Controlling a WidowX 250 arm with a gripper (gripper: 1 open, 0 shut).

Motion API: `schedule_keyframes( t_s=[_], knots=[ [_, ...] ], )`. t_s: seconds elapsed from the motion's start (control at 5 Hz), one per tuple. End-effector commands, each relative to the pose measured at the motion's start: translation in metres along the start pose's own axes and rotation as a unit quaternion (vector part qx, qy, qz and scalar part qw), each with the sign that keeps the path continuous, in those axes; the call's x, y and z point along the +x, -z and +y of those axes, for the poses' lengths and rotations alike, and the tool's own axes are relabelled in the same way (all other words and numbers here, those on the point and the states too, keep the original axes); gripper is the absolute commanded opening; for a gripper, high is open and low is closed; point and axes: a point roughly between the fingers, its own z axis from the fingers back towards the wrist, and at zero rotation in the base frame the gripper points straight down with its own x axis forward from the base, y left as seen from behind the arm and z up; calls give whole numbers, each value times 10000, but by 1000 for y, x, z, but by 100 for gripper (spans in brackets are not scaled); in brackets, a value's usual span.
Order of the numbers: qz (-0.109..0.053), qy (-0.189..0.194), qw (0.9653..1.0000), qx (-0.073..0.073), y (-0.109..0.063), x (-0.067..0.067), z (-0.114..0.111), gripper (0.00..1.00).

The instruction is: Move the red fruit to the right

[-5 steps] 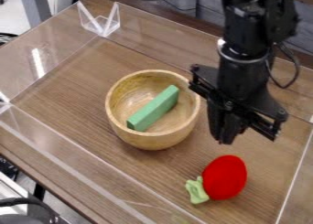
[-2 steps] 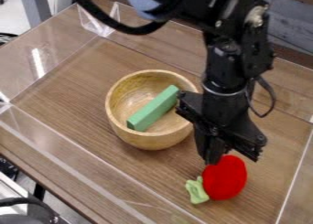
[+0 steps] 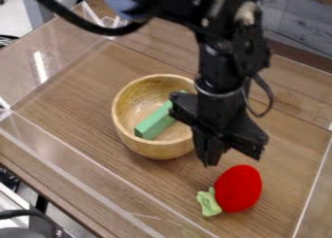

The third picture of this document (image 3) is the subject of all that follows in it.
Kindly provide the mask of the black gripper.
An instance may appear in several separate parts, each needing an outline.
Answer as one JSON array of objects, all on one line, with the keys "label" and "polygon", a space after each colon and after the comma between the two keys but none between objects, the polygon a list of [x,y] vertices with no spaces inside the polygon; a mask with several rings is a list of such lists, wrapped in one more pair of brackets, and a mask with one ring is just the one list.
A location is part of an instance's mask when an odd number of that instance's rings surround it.
[{"label": "black gripper", "polygon": [[230,149],[262,159],[268,136],[246,110],[243,93],[211,96],[174,92],[171,116],[191,127],[195,151],[204,166],[218,166]]}]

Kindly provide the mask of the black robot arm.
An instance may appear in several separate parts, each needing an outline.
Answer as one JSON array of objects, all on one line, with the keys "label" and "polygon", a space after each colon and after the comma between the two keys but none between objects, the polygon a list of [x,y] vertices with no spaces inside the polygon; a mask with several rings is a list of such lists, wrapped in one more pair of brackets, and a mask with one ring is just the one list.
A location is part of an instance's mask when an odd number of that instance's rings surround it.
[{"label": "black robot arm", "polygon": [[131,21],[163,18],[186,26],[199,45],[195,93],[170,95],[170,115],[192,130],[199,159],[207,166],[235,149],[262,157],[268,135],[254,122],[266,115],[250,103],[251,84],[268,97],[272,90],[260,76],[271,52],[262,28],[260,0],[106,0]]}]

